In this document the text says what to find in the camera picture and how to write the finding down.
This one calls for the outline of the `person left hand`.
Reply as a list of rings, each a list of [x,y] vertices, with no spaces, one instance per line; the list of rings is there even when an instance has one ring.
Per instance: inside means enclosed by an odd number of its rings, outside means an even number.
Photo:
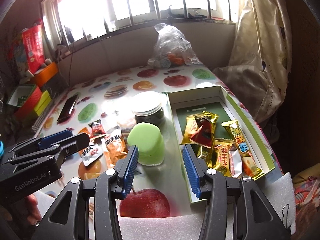
[[[31,194],[25,198],[25,207],[28,211],[27,221],[30,225],[36,225],[42,219],[37,205],[38,201],[34,194]]]

